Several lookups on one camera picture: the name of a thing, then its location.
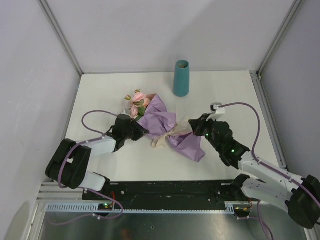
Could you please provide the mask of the pink flower bouquet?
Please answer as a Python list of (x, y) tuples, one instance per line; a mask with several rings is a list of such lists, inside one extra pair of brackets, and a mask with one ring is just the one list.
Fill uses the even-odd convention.
[(127, 101), (127, 108), (124, 113), (136, 121), (145, 115), (147, 107), (151, 103), (149, 96), (142, 93), (140, 89), (136, 89), (133, 96), (126, 95), (124, 99)]

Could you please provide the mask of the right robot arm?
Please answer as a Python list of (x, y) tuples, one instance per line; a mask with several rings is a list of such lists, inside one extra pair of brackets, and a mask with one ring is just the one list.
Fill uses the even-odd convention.
[(213, 120), (209, 114), (189, 120), (193, 134), (205, 139), (227, 166), (242, 171), (232, 182), (231, 196), (245, 197), (273, 205), (305, 229), (312, 229), (320, 219), (320, 181), (285, 171), (256, 156), (233, 137), (227, 122)]

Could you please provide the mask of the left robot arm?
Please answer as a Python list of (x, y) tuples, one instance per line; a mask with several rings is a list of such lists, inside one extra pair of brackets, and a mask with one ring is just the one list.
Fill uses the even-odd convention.
[(148, 133), (135, 119), (120, 114), (114, 125), (98, 138), (82, 142), (65, 138), (50, 160), (45, 175), (62, 188), (91, 189), (98, 199), (105, 200), (111, 193), (107, 185), (109, 179), (88, 171), (90, 159), (115, 153), (125, 145), (125, 141), (138, 141)]

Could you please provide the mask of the purple wrapping paper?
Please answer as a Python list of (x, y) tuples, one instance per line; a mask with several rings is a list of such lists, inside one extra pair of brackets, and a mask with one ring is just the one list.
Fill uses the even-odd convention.
[[(177, 115), (169, 112), (162, 99), (157, 94), (153, 94), (144, 116), (138, 120), (138, 123), (149, 131), (148, 137), (152, 142), (153, 139), (172, 130), (178, 122)], [(193, 131), (183, 136), (170, 136), (165, 143), (194, 162), (200, 162), (206, 155), (201, 149), (201, 138), (195, 136)]]

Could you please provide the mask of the beige ribbon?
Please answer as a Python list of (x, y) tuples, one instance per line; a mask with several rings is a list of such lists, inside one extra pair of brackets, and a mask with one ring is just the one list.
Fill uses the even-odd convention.
[(192, 132), (192, 127), (189, 123), (189, 119), (185, 118), (182, 121), (175, 124), (175, 127), (169, 132), (163, 133), (161, 136), (155, 138), (151, 142), (153, 148), (165, 147), (166, 139), (169, 137), (180, 137)]

